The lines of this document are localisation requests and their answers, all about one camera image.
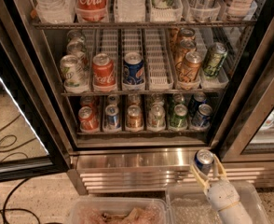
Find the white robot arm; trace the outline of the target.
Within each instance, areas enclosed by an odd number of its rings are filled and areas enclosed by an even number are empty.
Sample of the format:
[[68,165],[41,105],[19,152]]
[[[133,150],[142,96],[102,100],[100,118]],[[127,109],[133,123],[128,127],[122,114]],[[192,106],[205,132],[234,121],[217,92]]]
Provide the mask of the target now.
[[197,151],[190,170],[223,224],[253,224],[215,154],[207,149]]

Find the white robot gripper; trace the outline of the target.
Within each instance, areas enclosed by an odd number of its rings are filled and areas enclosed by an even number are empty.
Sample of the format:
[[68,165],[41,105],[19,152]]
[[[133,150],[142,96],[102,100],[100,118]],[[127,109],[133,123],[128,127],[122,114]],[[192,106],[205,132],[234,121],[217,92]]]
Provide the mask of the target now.
[[240,196],[231,182],[227,180],[226,170],[217,156],[213,154],[213,177],[220,180],[209,183],[209,177],[192,164],[190,171],[202,188],[212,208],[217,211],[224,211],[240,204]]

